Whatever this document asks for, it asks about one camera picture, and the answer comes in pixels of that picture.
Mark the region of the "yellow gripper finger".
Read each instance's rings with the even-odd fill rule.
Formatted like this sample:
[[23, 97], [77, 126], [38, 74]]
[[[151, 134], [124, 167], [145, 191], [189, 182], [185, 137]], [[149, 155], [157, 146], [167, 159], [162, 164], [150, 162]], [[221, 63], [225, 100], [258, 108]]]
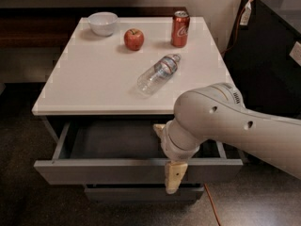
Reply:
[[170, 161], [165, 165], [165, 186], [167, 194], [174, 194], [179, 189], [188, 168], [186, 162]]
[[165, 125], [164, 124], [154, 124], [153, 130], [159, 138], [163, 137]]

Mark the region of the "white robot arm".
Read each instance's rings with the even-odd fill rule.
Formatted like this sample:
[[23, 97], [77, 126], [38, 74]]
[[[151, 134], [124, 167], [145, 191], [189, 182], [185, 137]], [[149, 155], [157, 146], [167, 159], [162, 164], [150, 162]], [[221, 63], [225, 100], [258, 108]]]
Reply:
[[178, 190], [188, 160], [208, 139], [229, 144], [301, 178], [301, 121], [247, 109], [232, 84], [188, 90], [175, 102], [174, 119], [153, 128], [169, 159], [165, 166], [168, 194]]

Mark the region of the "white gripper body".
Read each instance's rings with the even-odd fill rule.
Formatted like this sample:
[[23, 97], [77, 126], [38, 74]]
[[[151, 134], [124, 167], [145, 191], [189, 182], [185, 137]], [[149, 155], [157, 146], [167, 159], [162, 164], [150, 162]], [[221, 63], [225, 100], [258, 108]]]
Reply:
[[161, 135], [161, 147], [171, 161], [188, 161], [199, 149], [200, 142], [177, 121], [169, 121]]

